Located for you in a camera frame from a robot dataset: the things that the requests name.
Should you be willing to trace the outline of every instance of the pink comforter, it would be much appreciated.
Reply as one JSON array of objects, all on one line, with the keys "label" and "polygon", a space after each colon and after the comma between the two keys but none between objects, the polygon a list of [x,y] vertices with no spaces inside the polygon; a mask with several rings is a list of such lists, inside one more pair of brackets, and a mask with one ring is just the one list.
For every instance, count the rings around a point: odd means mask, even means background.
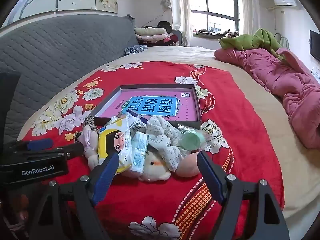
[{"label": "pink comforter", "polygon": [[279,96],[289,122],[306,148],[320,148],[320,85],[308,68],[289,50],[278,49],[288,63],[267,50],[218,49],[214,56],[242,67],[268,92]]}]

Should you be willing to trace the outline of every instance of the white flower print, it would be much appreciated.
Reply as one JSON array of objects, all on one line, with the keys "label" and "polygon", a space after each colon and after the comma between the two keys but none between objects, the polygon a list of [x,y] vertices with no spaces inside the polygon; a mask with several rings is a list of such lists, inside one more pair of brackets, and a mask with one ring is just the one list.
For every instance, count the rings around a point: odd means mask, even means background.
[{"label": "white flower print", "polygon": [[89,101],[99,98],[103,95],[104,89],[101,88],[91,88],[89,91],[85,92],[82,99]]},{"label": "white flower print", "polygon": [[174,80],[176,83],[180,84],[191,84],[196,85],[198,83],[193,77],[176,77]]},{"label": "white flower print", "polygon": [[137,66],[141,66],[141,65],[142,65],[142,63],[129,63],[129,64],[122,65],[121,67],[124,69],[129,69],[129,68],[137,67]]},{"label": "white flower print", "polygon": [[205,99],[209,95],[209,91],[205,88],[201,89],[200,86],[195,86],[198,98]]},{"label": "white flower print", "polygon": [[128,228],[143,240],[178,240],[181,234],[175,224],[163,223],[157,228],[153,217],[145,217],[142,224],[131,222]]},{"label": "white flower print", "polygon": [[113,65],[113,66],[107,65],[107,66],[104,66],[101,70],[103,72],[108,72],[108,71],[116,71],[119,68],[129,69],[129,68],[137,67],[137,66],[141,66],[141,65],[142,65],[142,63],[128,63],[125,65]]},{"label": "white flower print", "polygon": [[61,114],[66,114],[69,109],[73,108],[73,105],[78,101],[79,95],[77,90],[73,90],[67,93],[63,98],[58,99],[49,109],[53,111],[55,117],[60,117]]},{"label": "white flower print", "polygon": [[82,107],[75,106],[71,114],[65,115],[63,118],[54,122],[54,127],[59,129],[59,135],[62,134],[64,130],[72,131],[74,127],[79,127],[84,119],[91,113],[91,111],[85,111],[82,114]]},{"label": "white flower print", "polygon": [[194,65],[195,66],[195,68],[202,68],[202,67],[204,67],[204,66],[202,66],[202,65]]},{"label": "white flower print", "polygon": [[53,124],[55,121],[60,119],[60,117],[56,117],[53,115],[53,111],[51,111],[49,108],[44,111],[37,120],[34,121],[31,128],[34,128],[32,130],[32,136],[40,136],[47,133],[47,130],[51,130],[53,128]]},{"label": "white flower print", "polygon": [[108,71],[116,71],[116,70],[119,69],[119,68],[121,68],[120,65],[113,65],[113,66],[107,65],[107,66],[104,66],[101,70],[102,70],[103,72],[108,72]]},{"label": "white flower print", "polygon": [[207,144],[204,148],[206,152],[215,154],[219,152],[221,147],[229,148],[227,140],[223,137],[220,128],[215,122],[208,119],[207,122],[201,125],[201,129],[208,134],[206,138]]}]

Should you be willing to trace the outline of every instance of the beige bed sheet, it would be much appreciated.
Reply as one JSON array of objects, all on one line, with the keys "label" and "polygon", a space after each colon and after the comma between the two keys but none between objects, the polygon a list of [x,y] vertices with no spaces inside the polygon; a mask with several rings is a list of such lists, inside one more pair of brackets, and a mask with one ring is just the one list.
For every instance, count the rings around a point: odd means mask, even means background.
[{"label": "beige bed sheet", "polygon": [[[229,71],[268,131],[282,170],[285,198],[284,216],[285,218],[290,217],[304,208],[320,193],[320,151],[307,150],[303,147],[289,125],[288,116],[281,103],[273,95],[265,91],[241,68],[216,60],[213,52],[213,50],[195,47],[151,47],[144,52],[119,58],[108,65],[170,61],[206,65]],[[70,85],[36,112],[22,128],[18,139],[24,137],[37,116],[50,104],[100,68]]]}]

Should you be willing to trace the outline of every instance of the stack of blankets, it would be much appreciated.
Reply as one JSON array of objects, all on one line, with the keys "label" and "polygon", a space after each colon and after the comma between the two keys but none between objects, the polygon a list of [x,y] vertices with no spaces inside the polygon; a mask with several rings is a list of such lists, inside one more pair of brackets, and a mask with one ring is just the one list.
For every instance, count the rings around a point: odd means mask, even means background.
[{"label": "stack of blankets", "polygon": [[165,28],[135,28],[134,31],[140,45],[179,46],[178,37]]}]

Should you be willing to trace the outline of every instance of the window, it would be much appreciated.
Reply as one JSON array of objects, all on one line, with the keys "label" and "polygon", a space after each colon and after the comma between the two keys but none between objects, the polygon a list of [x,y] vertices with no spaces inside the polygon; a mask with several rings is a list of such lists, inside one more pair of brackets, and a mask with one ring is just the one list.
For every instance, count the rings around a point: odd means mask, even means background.
[{"label": "window", "polygon": [[239,31],[238,0],[190,0],[192,29]]}]

